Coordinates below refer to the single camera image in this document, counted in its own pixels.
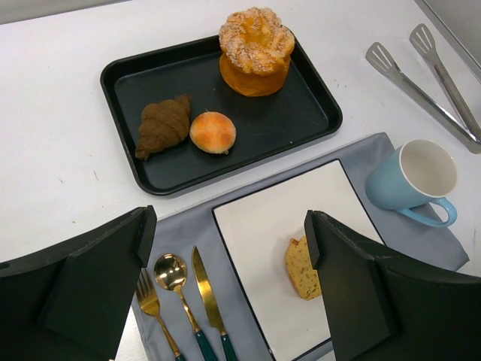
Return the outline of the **seeded bread slice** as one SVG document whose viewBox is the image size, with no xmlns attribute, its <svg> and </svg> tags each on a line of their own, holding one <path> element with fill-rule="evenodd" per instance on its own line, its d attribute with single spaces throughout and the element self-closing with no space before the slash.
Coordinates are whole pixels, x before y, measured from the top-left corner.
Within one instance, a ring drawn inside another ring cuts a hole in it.
<svg viewBox="0 0 481 361">
<path fill-rule="evenodd" d="M 285 265 L 289 280 L 298 296 L 311 300 L 322 295 L 317 271 L 313 269 L 306 236 L 291 238 L 285 253 Z"/>
</svg>

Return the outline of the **metal tongs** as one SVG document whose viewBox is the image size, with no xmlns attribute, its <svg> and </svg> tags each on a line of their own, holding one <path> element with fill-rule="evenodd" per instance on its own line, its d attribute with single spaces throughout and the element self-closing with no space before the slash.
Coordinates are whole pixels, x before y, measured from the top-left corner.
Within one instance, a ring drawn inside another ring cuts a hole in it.
<svg viewBox="0 0 481 361">
<path fill-rule="evenodd" d="M 471 153 L 480 153 L 480 126 L 474 118 L 466 101 L 455 85 L 452 77 L 442 63 L 436 48 L 436 43 L 429 28 L 420 23 L 410 33 L 410 43 L 421 57 L 431 66 L 435 77 L 445 90 L 452 105 L 457 110 L 456 119 L 446 109 L 441 107 L 419 86 L 417 86 L 398 67 L 389 51 L 379 42 L 374 42 L 368 48 L 365 58 L 381 75 L 390 79 L 413 101 L 436 119 L 448 132 L 457 138 Z"/>
</svg>

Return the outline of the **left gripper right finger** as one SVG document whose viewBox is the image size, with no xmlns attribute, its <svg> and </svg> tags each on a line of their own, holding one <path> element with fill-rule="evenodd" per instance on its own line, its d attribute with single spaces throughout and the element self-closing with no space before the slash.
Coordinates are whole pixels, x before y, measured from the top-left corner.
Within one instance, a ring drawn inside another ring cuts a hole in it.
<svg viewBox="0 0 481 361">
<path fill-rule="evenodd" d="M 418 261 L 321 211 L 304 221 L 338 360 L 478 360 L 480 279 Z"/>
</svg>

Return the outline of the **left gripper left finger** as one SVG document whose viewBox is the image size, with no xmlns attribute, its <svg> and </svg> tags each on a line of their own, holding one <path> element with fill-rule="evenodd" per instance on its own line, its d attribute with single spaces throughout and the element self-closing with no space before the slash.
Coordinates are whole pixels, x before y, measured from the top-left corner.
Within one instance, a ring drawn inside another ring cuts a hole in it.
<svg viewBox="0 0 481 361">
<path fill-rule="evenodd" d="M 139 207 L 1 263 L 3 360 L 111 360 L 156 230 Z"/>
</svg>

